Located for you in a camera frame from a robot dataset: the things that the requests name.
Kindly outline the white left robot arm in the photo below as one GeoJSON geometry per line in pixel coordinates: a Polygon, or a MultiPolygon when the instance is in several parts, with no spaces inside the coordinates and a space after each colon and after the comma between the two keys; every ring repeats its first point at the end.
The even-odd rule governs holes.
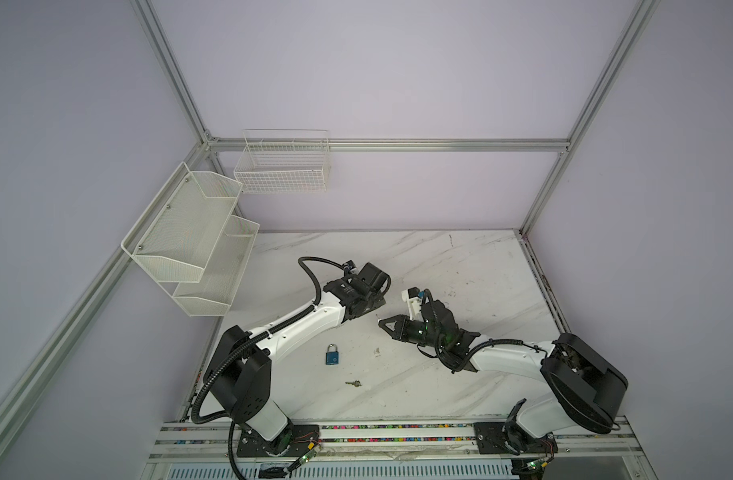
{"type": "Polygon", "coordinates": [[[226,330],[192,401],[192,423],[230,420],[228,462],[236,479],[244,478],[236,462],[236,429],[252,430],[276,455],[292,443],[294,424],[270,399],[274,362],[312,338],[380,308],[391,286],[389,274],[369,262],[358,268],[350,260],[302,256],[298,265],[314,284],[314,299],[258,329],[226,330]]]}

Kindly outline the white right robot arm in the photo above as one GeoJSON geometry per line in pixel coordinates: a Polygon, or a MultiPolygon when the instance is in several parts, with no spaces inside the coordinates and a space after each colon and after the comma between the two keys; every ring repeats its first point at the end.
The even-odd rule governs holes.
{"type": "Polygon", "coordinates": [[[527,342],[493,338],[461,328],[452,312],[427,290],[403,294],[408,312],[379,320],[379,328],[441,363],[452,374],[501,372],[544,384],[548,392],[522,397],[493,436],[478,431],[480,445],[520,455],[556,450],[557,430],[580,427],[595,434],[616,430],[616,416],[628,388],[626,377],[572,333],[556,340],[527,342]]]}

